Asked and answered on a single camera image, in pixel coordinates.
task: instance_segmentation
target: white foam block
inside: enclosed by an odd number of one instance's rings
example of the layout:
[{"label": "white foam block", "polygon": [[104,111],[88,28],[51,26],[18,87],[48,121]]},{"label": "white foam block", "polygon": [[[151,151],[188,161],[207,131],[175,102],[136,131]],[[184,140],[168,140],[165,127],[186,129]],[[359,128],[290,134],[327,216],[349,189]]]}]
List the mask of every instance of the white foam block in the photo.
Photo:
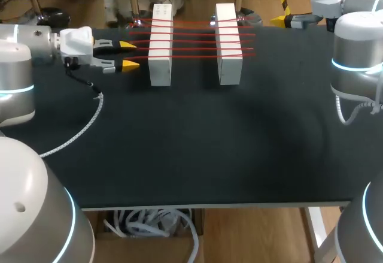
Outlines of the white foam block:
[{"label": "white foam block", "polygon": [[[155,4],[153,7],[153,21],[150,35],[149,49],[149,72],[150,83],[152,86],[170,86],[172,78],[172,34],[153,34],[153,32],[173,32],[173,22],[162,21],[173,20],[171,4]],[[163,47],[166,49],[155,50],[154,48]]]},{"label": "white foam block", "polygon": [[[234,4],[217,4],[215,6],[215,39],[217,40],[218,49],[234,49],[234,50],[217,50],[218,54],[218,76],[221,85],[239,84],[241,81],[242,71],[242,50],[239,43],[238,25],[236,20],[222,22],[222,20],[235,19]],[[237,41],[238,43],[223,43],[223,41]]]}]

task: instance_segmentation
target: black tabletop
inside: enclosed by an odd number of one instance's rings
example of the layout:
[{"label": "black tabletop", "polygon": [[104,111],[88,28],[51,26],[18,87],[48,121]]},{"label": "black tabletop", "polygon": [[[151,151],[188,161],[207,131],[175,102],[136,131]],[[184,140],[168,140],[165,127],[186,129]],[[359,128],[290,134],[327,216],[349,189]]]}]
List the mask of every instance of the black tabletop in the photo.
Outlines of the black tabletop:
[{"label": "black tabletop", "polygon": [[[46,162],[82,208],[350,200],[381,169],[383,122],[367,110],[351,126],[338,120],[333,34],[263,28],[248,46],[257,56],[244,58],[239,86],[219,86],[215,59],[174,59],[171,87],[151,87],[144,61],[130,74],[76,71],[105,105]],[[34,80],[35,118],[2,131],[43,153],[76,134],[98,101],[59,64],[36,68]]]}]

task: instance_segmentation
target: table leg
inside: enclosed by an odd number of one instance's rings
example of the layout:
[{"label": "table leg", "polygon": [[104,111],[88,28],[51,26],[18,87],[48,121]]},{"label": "table leg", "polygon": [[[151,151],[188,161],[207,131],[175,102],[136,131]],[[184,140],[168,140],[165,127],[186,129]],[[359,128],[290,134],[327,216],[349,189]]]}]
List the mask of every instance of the table leg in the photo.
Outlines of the table leg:
[{"label": "table leg", "polygon": [[314,262],[332,263],[336,257],[335,228],[327,236],[320,207],[306,207],[305,213],[314,245]]},{"label": "table leg", "polygon": [[322,245],[314,253],[315,263],[332,263],[337,255],[335,248],[335,230],[334,227],[323,241]]}]

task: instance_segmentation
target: red string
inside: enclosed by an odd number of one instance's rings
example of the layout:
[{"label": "red string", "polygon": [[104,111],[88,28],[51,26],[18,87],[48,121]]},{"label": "red string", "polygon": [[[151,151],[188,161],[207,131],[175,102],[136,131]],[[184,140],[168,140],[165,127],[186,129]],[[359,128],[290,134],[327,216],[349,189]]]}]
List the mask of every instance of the red string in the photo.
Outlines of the red string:
[{"label": "red string", "polygon": [[138,44],[138,43],[150,43],[153,42],[171,42],[171,43],[251,43],[253,40],[236,40],[236,41],[208,41],[208,40],[132,40],[129,41],[131,44]]},{"label": "red string", "polygon": [[228,58],[238,56],[255,56],[255,53],[244,53],[241,55],[143,55],[143,56],[131,56],[124,58],[127,61],[134,61],[137,59],[148,59],[148,58]]},{"label": "red string", "polygon": [[[170,28],[171,26],[166,26],[166,25],[144,25],[144,24],[141,24],[139,26],[142,26],[144,28],[149,28],[149,27],[152,27],[152,28]],[[222,26],[222,27],[218,27],[218,26],[212,26],[211,28],[196,28],[196,27],[186,27],[186,26],[173,26],[173,28],[175,29],[186,29],[186,30],[200,30],[200,31],[211,31],[211,30],[214,30],[214,29],[218,29],[218,28],[253,28],[252,26]]]},{"label": "red string", "polygon": [[[253,19],[253,16],[245,16],[241,17],[241,20],[244,19]],[[196,23],[210,23],[211,20],[203,20],[203,21],[186,21],[186,20],[169,20],[169,19],[134,19],[136,20],[142,20],[144,22],[152,22],[152,21],[158,21],[158,22],[179,22],[179,23],[191,23],[191,24],[196,24]],[[237,21],[237,19],[224,19],[224,20],[216,20],[215,22],[232,22],[232,21]]]},{"label": "red string", "polygon": [[240,35],[245,37],[255,37],[255,34],[194,34],[188,32],[150,32],[150,31],[129,31],[130,34],[172,34],[172,35],[185,35],[185,36],[194,36],[194,37],[215,37],[216,35]]},{"label": "red string", "polygon": [[234,49],[220,47],[137,47],[137,50],[254,50],[252,47],[238,47]]}]

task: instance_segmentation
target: white cable bundle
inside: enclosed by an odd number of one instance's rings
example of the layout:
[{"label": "white cable bundle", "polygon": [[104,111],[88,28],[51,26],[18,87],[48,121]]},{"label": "white cable bundle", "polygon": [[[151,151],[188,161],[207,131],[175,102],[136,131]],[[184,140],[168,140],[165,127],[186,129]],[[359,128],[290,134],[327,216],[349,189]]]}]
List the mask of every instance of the white cable bundle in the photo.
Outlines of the white cable bundle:
[{"label": "white cable bundle", "polygon": [[71,143],[73,143],[76,139],[78,139],[80,136],[82,136],[87,130],[88,128],[91,127],[91,125],[95,122],[95,120],[97,119],[97,117],[99,116],[101,110],[102,110],[102,105],[104,104],[104,95],[102,94],[102,92],[100,92],[100,94],[95,98],[95,99],[98,99],[99,102],[98,102],[98,107],[96,109],[96,112],[95,114],[92,116],[92,118],[89,120],[88,124],[86,126],[84,126],[84,128],[82,130],[79,131],[79,133],[77,133],[75,136],[73,136],[71,139],[69,139],[67,142],[61,144],[60,146],[56,147],[55,149],[52,149],[48,152],[45,152],[43,154],[40,154],[40,157],[41,158],[44,158],[44,157],[47,157],[49,155],[52,155],[62,149],[64,149],[66,146],[70,145]]},{"label": "white cable bundle", "polygon": [[[359,111],[362,109],[362,108],[365,108],[365,107],[374,107],[375,106],[375,103],[374,102],[363,102],[359,105],[356,106],[356,108],[354,108],[354,110],[352,111],[350,117],[345,120],[344,117],[343,117],[343,114],[342,114],[342,108],[341,108],[341,99],[339,98],[339,96],[335,95],[335,103],[336,103],[336,111],[338,112],[338,117],[339,117],[339,120],[344,124],[344,125],[350,125],[352,124],[352,122],[354,121],[354,119],[357,117]],[[380,109],[383,109],[382,107],[382,104],[379,104],[377,105],[378,108]]]},{"label": "white cable bundle", "polygon": [[[170,237],[174,235],[178,225],[181,222],[181,218],[186,221],[186,229],[190,227],[191,234],[193,236],[194,246],[190,254],[188,263],[194,262],[198,253],[198,235],[196,227],[192,221],[192,211],[189,209],[189,216],[177,209],[142,209],[142,210],[133,210],[125,218],[125,211],[120,211],[118,215],[118,210],[113,213],[113,224],[112,226],[107,220],[104,220],[105,226],[110,230],[116,233],[119,237]],[[162,223],[163,229],[160,229],[159,223]],[[126,230],[129,232],[125,234],[120,225],[125,225]]]}]

